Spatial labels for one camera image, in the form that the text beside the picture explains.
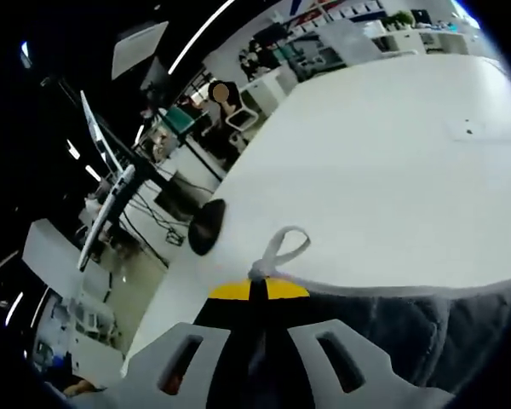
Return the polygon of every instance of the black cable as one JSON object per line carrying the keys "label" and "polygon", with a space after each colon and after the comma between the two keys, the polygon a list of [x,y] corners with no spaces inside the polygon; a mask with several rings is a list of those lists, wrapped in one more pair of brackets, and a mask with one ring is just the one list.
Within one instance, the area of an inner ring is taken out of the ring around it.
{"label": "black cable", "polygon": [[[142,198],[142,196],[137,193],[136,194],[141,200],[142,202],[144,202],[144,205],[146,206],[146,209],[149,210],[149,212],[151,213],[151,216],[153,218],[153,220],[161,227],[161,228],[167,228],[167,235],[166,235],[166,241],[172,245],[182,245],[183,241],[184,241],[184,236],[182,236],[181,234],[179,234],[173,227],[170,223],[172,222],[168,222],[166,220],[164,220],[161,215],[155,213],[155,211],[150,207],[150,205],[146,202],[146,200],[144,198]],[[163,226],[160,222],[159,222],[159,219],[157,218],[157,216],[160,216],[162,218],[162,223],[168,223],[169,226]]]}
{"label": "black cable", "polygon": [[152,217],[154,219],[157,219],[157,217],[160,217],[161,218],[161,223],[167,223],[167,224],[177,224],[178,226],[184,226],[184,227],[187,227],[189,225],[189,223],[181,223],[181,222],[170,222],[168,220],[166,220],[162,215],[159,215],[154,209],[151,208],[151,206],[146,202],[146,200],[139,194],[137,193],[136,196],[138,196],[140,198],[140,200],[142,202],[144,202],[143,204],[140,203],[138,200],[136,200],[135,198],[132,198],[132,200],[137,203],[139,206],[144,206],[146,207],[147,211],[149,211],[151,214],[152,214]]}
{"label": "black cable", "polygon": [[135,226],[133,226],[133,223],[131,223],[129,217],[127,216],[127,213],[125,213],[125,210],[123,211],[123,216],[125,216],[125,220],[127,221],[127,223],[129,224],[129,226],[136,232],[136,234],[138,234],[138,236],[142,239],[142,241],[146,244],[146,246],[152,251],[153,255],[159,259],[159,261],[166,267],[166,268],[169,268],[169,262],[167,262],[166,260],[164,260],[160,255],[159,253],[156,252],[156,250],[152,247],[152,245],[150,245],[146,238],[144,236],[142,236],[142,234],[135,228]]}
{"label": "black cable", "polygon": [[[138,205],[138,206],[142,206],[142,204],[140,202],[137,202],[135,199],[132,199],[133,201],[135,201],[135,203]],[[137,209],[138,211],[141,211],[142,213],[144,213],[145,215],[147,216],[150,216],[151,218],[155,219],[156,217],[154,216],[155,211],[152,213],[150,213],[149,211],[147,211],[146,209],[142,208],[142,207],[138,207],[138,206],[135,206],[133,205],[132,203],[129,203],[129,206],[132,206],[134,207],[135,209]],[[160,219],[160,220],[157,220],[156,222],[159,222],[159,223],[168,223],[168,224],[177,224],[178,226],[183,226],[183,227],[187,227],[189,226],[188,224],[185,224],[185,223],[180,223],[180,222],[169,222],[168,220],[165,220],[165,219]],[[159,226],[161,226],[162,228],[169,228],[167,226],[162,226],[161,224],[159,224]]]}
{"label": "black cable", "polygon": [[[126,232],[128,232],[128,231],[129,231],[129,228],[127,228],[127,226],[125,226],[125,223],[123,223],[121,220],[119,220],[119,226],[121,226],[121,228],[122,228],[123,230],[125,230]],[[146,251],[146,249],[144,249],[144,247],[142,247],[142,246],[141,246],[140,250],[141,250],[144,254],[146,254],[147,256],[149,256],[149,257],[151,257],[151,256],[152,256],[150,253],[148,253],[148,252]]]}
{"label": "black cable", "polygon": [[[174,176],[175,174],[172,173],[172,172],[169,172],[167,170],[164,170],[164,169],[160,169],[158,167],[156,167],[155,169],[157,169],[158,172],[163,172],[163,173],[166,173],[167,175],[171,175],[171,176]],[[177,176],[176,177],[179,181],[182,181],[183,183],[187,184],[188,186],[191,186],[191,187],[195,187],[197,189],[200,189],[200,190],[204,190],[205,192],[208,192],[210,194],[214,194],[214,192],[212,192],[210,189],[207,189],[206,187],[202,187],[202,186],[197,186],[197,185],[193,185],[191,182],[189,181],[186,181],[185,179],[182,179],[181,177]]]}
{"label": "black cable", "polygon": [[147,182],[144,183],[146,185],[146,187],[151,190],[152,192],[156,193],[156,194],[160,194],[161,192],[159,192],[157,189],[151,187]]}

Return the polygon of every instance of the table surface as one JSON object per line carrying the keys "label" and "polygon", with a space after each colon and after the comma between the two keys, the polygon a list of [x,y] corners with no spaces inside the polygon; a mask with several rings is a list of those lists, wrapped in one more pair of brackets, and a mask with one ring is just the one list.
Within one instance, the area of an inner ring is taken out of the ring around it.
{"label": "table surface", "polygon": [[380,60],[312,79],[266,121],[214,197],[227,202],[215,248],[203,257],[180,248],[128,358],[192,322],[210,290],[245,277],[288,225],[312,239],[281,268],[303,279],[351,287],[509,279],[511,80],[467,55]]}

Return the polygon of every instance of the light strip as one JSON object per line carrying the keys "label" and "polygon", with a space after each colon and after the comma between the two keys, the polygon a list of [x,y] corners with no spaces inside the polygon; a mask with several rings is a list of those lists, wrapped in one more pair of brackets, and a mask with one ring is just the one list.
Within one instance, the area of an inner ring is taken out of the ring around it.
{"label": "light strip", "polygon": [[195,44],[195,42],[198,40],[199,37],[201,37],[201,34],[203,34],[204,30],[208,28],[212,22],[218,18],[218,16],[223,13],[227,7],[229,7],[231,4],[233,4],[235,0],[227,0],[224,2],[219,9],[217,9],[209,19],[206,20],[206,22],[201,26],[201,28],[198,29],[198,31],[195,33],[195,35],[192,37],[191,40],[189,40],[189,43],[186,44],[186,47],[181,51],[181,53],[176,57],[176,60],[172,64],[172,66],[169,69],[169,75],[176,69],[178,64],[180,64],[180,61],[184,56],[187,54],[187,51]]}
{"label": "light strip", "polygon": [[68,143],[68,152],[74,157],[74,159],[78,160],[80,157],[78,150],[72,145],[70,141],[66,140],[66,143]]}
{"label": "light strip", "polygon": [[136,134],[136,138],[135,138],[135,145],[140,141],[140,137],[142,136],[143,130],[144,130],[144,124],[140,125],[140,128],[138,129],[138,133]]}
{"label": "light strip", "polygon": [[19,251],[16,250],[14,251],[13,253],[11,253],[9,256],[7,256],[6,258],[4,258],[1,262],[0,262],[0,268],[2,268],[3,266],[5,266],[9,260],[11,260],[12,258],[14,258],[15,256],[17,256],[19,254]]}
{"label": "light strip", "polygon": [[11,320],[11,316],[14,314],[15,309],[19,305],[20,299],[23,297],[23,293],[19,293],[17,298],[15,298],[15,301],[13,304],[11,304],[11,308],[9,309],[8,316],[6,316],[6,326],[9,324],[9,320]]}
{"label": "light strip", "polygon": [[28,58],[28,43],[27,42],[24,42],[21,46],[20,46],[20,49],[21,51],[23,52],[23,54],[25,55],[26,58]]}
{"label": "light strip", "polygon": [[45,289],[42,299],[40,300],[40,302],[38,303],[38,305],[36,307],[36,312],[34,313],[34,316],[32,317],[31,328],[34,327],[34,324],[36,324],[36,318],[40,314],[40,308],[42,307],[43,300],[45,300],[45,297],[48,296],[48,292],[49,292],[49,287]]}
{"label": "light strip", "polygon": [[95,172],[93,168],[91,168],[89,165],[85,166],[85,170],[89,172],[91,176],[93,176],[97,181],[100,181],[100,176],[98,173]]}

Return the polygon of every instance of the gray fabric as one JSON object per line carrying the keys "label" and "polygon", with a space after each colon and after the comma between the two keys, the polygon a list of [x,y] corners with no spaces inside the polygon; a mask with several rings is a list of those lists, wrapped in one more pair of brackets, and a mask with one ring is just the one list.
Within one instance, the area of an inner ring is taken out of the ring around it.
{"label": "gray fabric", "polygon": [[403,379],[452,394],[485,363],[511,317],[511,280],[411,296],[406,293],[420,289],[342,289],[345,295],[308,289],[321,314],[338,318],[386,351]]}

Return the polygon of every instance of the white chair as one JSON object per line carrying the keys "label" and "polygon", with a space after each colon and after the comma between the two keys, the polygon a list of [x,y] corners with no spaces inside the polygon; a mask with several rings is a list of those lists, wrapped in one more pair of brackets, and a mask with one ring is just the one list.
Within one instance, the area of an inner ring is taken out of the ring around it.
{"label": "white chair", "polygon": [[242,105],[240,109],[225,118],[225,122],[238,132],[244,132],[259,120],[259,114],[249,109],[244,104],[242,97],[240,98],[240,103]]}
{"label": "white chair", "polygon": [[82,303],[71,299],[68,304],[68,313],[71,322],[74,323],[75,329],[87,335],[98,337],[100,334],[98,328],[98,315],[92,311],[88,311]]}

